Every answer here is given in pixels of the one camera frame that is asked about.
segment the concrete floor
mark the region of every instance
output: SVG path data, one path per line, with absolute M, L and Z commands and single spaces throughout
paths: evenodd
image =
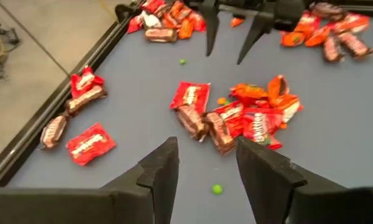
M 113 9 L 128 0 L 106 0 Z M 22 45 L 9 54 L 0 80 L 0 152 L 114 22 L 99 0 L 1 0 L 4 28 Z

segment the green candy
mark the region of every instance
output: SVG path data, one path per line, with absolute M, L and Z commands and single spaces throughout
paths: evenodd
M 213 185 L 213 193 L 215 195 L 220 195 L 220 194 L 222 194 L 222 192 L 223 192 L 223 187 L 221 185 L 219 185 L 219 184 L 214 184 Z

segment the blue-gray tabletop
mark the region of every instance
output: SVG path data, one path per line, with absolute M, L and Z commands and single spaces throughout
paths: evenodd
M 287 78 L 305 109 L 276 138 L 277 152 L 345 187 L 373 186 L 373 56 L 356 63 L 323 61 L 321 48 L 284 49 L 277 31 L 263 36 L 240 65 L 237 56 L 251 19 L 230 28 L 220 12 L 210 57 L 206 36 L 194 33 L 176 44 L 152 44 L 143 32 L 125 35 L 98 68 L 108 97 L 70 121 L 56 150 L 34 151 L 8 187 L 99 188 L 134 166 L 169 136 L 178 138 L 180 174 L 172 223 L 255 223 L 234 153 L 221 157 L 210 139 L 189 138 L 168 106 L 181 80 L 211 83 L 208 109 L 217 107 L 237 83 L 266 86 L 275 75 Z M 362 38 L 373 46 L 373 19 Z M 184 58 L 187 63 L 180 65 Z M 101 123 L 116 148 L 82 167 L 72 162 L 67 141 Z M 222 195 L 213 195 L 221 184 Z

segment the black table edge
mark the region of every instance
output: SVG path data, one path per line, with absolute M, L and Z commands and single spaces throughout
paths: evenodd
M 85 65 L 89 65 L 93 70 L 96 70 L 126 33 L 131 17 L 132 15 L 119 23 L 114 22 L 74 67 L 71 74 L 80 73 Z M 21 168 L 38 145 L 42 128 L 64 110 L 63 104 L 69 97 L 70 80 L 69 77 L 65 77 L 44 104 L 3 149 L 0 153 L 0 187 L 5 186 Z

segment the candy pile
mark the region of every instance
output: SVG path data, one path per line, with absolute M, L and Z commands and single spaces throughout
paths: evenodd
M 225 105 L 206 112 L 210 83 L 181 82 L 170 109 L 193 139 L 203 141 L 210 134 L 221 155 L 231 152 L 234 138 L 241 135 L 268 149 L 282 147 L 274 134 L 285 129 L 293 115 L 303 109 L 299 97 L 290 94 L 284 76 L 273 78 L 267 90 L 245 83 L 230 90 L 235 101 L 220 98 Z
M 147 0 L 142 13 L 130 20 L 127 33 L 145 29 L 145 38 L 151 42 L 175 42 L 189 39 L 193 31 L 206 31 L 206 22 L 197 12 L 181 1 L 172 5 L 164 0 Z
M 329 22 L 320 27 L 320 20 Z M 347 12 L 325 2 L 313 3 L 310 11 L 305 11 L 293 32 L 281 32 L 281 45 L 296 47 L 305 41 L 307 47 L 322 45 L 323 57 L 327 62 L 341 62 L 344 54 L 342 45 L 353 57 L 359 60 L 373 53 L 355 33 L 369 27 L 369 17 Z
M 87 104 L 107 95 L 104 79 L 94 75 L 91 67 L 85 67 L 81 76 L 73 74 L 70 84 L 72 99 L 65 102 L 65 112 L 51 120 L 40 137 L 44 149 L 53 149 L 59 143 L 71 117 L 76 116 Z M 81 166 L 115 146 L 116 143 L 98 123 L 80 136 L 69 140 L 67 144 L 69 155 Z

